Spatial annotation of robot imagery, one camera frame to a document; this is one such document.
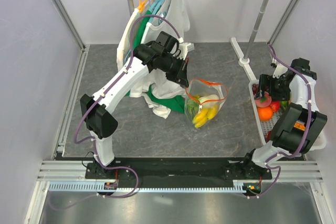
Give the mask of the yellow banana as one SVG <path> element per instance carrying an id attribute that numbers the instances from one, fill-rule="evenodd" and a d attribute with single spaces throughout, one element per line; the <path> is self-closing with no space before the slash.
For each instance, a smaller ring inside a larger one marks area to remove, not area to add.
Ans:
<path id="1" fill-rule="evenodd" d="M 212 120 L 218 113 L 219 107 L 217 105 L 211 108 L 202 108 L 199 113 L 193 117 L 193 124 L 195 128 L 202 127 L 207 121 Z"/>

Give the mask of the white radish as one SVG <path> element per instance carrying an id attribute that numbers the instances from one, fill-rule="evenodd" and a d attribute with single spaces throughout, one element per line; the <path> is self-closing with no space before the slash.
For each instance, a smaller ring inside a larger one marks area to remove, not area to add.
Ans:
<path id="1" fill-rule="evenodd" d="M 217 104 L 219 97 L 216 94 L 200 97 L 198 99 L 200 105 L 210 108 Z"/>

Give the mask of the clear zip top bag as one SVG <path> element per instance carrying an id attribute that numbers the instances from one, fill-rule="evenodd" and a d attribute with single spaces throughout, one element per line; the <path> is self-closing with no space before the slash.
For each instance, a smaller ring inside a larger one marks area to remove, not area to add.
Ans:
<path id="1" fill-rule="evenodd" d="M 184 114 L 199 129 L 217 116 L 227 95 L 228 89 L 222 83 L 193 79 L 186 88 Z"/>

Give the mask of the purple grapes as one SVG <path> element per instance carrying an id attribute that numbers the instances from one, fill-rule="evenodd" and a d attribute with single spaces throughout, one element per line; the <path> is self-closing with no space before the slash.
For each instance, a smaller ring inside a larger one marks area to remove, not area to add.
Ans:
<path id="1" fill-rule="evenodd" d="M 254 83 L 252 85 L 252 91 L 253 91 L 253 94 L 256 94 L 259 91 L 259 85 Z"/>

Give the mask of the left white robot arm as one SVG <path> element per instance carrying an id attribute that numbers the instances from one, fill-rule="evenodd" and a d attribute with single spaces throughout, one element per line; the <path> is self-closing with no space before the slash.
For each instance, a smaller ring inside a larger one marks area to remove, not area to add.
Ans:
<path id="1" fill-rule="evenodd" d="M 139 44 L 121 70 L 99 91 L 80 99 L 82 116 L 89 139 L 94 141 L 94 156 L 100 163 L 97 173 L 103 178 L 111 178 L 115 173 L 112 134 L 118 127 L 112 116 L 118 103 L 143 77 L 153 70 L 165 73 L 165 78 L 183 88 L 188 87 L 187 54 L 193 50 L 192 43 L 182 42 L 166 32 L 161 32 L 157 39 Z"/>

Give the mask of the pink peach with leaf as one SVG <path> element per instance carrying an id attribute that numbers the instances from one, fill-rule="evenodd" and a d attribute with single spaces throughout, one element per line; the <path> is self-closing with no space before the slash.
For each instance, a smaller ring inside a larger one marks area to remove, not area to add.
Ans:
<path id="1" fill-rule="evenodd" d="M 270 106 L 271 102 L 272 102 L 272 98 L 268 92 L 265 92 L 263 97 L 258 97 L 255 99 L 255 104 L 259 108 L 268 107 Z"/>

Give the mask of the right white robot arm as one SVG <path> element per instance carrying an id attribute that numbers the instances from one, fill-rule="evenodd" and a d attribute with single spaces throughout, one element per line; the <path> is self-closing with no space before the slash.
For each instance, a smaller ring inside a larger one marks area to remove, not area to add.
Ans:
<path id="1" fill-rule="evenodd" d="M 311 71 L 309 63 L 309 60 L 298 58 L 279 77 L 260 75 L 255 98 L 261 102 L 271 98 L 288 105 L 268 133 L 268 142 L 246 154 L 240 166 L 245 178 L 254 178 L 259 167 L 267 168 L 282 157 L 293 158 L 307 153 L 325 127 L 328 118 L 315 103 L 317 74 Z"/>

